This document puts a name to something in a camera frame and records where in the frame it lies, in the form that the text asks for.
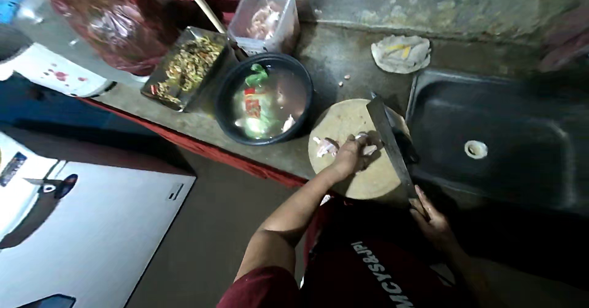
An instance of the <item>white cloth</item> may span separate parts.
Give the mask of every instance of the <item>white cloth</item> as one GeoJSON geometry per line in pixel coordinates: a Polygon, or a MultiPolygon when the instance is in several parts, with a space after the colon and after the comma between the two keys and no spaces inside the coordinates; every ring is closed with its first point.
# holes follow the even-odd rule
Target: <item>white cloth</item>
{"type": "Polygon", "coordinates": [[[387,72],[411,73],[429,64],[429,40],[418,36],[388,36],[371,46],[372,57],[387,72]]]}

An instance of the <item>dark floor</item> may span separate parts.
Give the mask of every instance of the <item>dark floor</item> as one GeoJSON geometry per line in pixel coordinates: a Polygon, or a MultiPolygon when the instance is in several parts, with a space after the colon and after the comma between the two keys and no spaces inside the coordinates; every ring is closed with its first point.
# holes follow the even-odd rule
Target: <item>dark floor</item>
{"type": "MultiPolygon", "coordinates": [[[[214,307],[231,285],[252,233],[294,191],[183,154],[198,180],[127,308],[214,307]]],[[[586,307],[589,302],[589,292],[488,260],[476,261],[510,307],[586,307]]],[[[302,273],[299,264],[298,280],[302,273]]]]}

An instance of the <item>black bowl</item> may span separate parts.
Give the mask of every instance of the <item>black bowl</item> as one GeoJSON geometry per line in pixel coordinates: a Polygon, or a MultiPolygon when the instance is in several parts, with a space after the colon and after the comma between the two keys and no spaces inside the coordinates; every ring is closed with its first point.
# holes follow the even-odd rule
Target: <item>black bowl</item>
{"type": "Polygon", "coordinates": [[[313,100],[313,81],[311,76],[303,64],[297,61],[295,58],[278,53],[264,53],[258,54],[248,58],[245,62],[239,64],[229,72],[227,78],[223,82],[221,88],[217,92],[215,98],[215,117],[221,129],[233,140],[240,144],[249,146],[264,146],[275,144],[276,142],[284,142],[293,138],[296,131],[303,125],[311,101],[313,100]],[[306,93],[305,110],[298,118],[296,123],[283,134],[277,135],[271,139],[252,139],[245,135],[243,129],[235,126],[235,117],[233,116],[233,96],[238,88],[243,84],[243,80],[252,74],[251,67],[253,64],[259,63],[263,67],[271,65],[280,69],[285,69],[293,72],[303,82],[306,93]]]}

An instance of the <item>knife blade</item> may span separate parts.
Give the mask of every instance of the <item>knife blade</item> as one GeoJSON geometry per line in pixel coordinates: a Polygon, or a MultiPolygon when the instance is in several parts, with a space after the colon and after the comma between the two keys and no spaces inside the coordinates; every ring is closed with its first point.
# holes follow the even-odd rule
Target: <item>knife blade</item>
{"type": "Polygon", "coordinates": [[[429,220],[428,214],[423,210],[423,206],[421,206],[421,202],[419,202],[419,196],[415,191],[415,186],[411,180],[409,171],[407,170],[407,165],[403,160],[403,155],[401,154],[401,150],[397,144],[397,140],[393,132],[393,127],[395,127],[396,124],[392,118],[388,116],[387,108],[382,98],[374,93],[372,93],[372,97],[372,101],[366,105],[366,108],[370,114],[376,131],[380,135],[383,148],[385,148],[387,151],[389,160],[393,164],[393,169],[395,169],[397,176],[401,180],[401,186],[405,189],[409,202],[420,214],[429,220]]]}

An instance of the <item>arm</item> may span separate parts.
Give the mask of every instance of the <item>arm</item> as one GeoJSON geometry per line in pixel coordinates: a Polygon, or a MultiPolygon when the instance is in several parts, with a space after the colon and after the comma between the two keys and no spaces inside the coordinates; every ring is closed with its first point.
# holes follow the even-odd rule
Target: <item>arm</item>
{"type": "Polygon", "coordinates": [[[458,277],[458,280],[469,290],[479,307],[505,307],[489,288],[485,276],[474,265],[472,259],[460,247],[460,244],[458,244],[452,229],[450,229],[446,216],[432,205],[419,186],[415,186],[415,189],[423,205],[423,209],[430,217],[430,221],[426,221],[415,209],[410,210],[423,235],[440,252],[446,255],[450,268],[458,277]]]}
{"type": "Polygon", "coordinates": [[[247,244],[235,280],[255,268],[269,266],[283,267],[294,275],[296,245],[329,188],[357,169],[359,151],[365,143],[365,138],[348,138],[331,165],[284,201],[260,225],[247,244]]]}

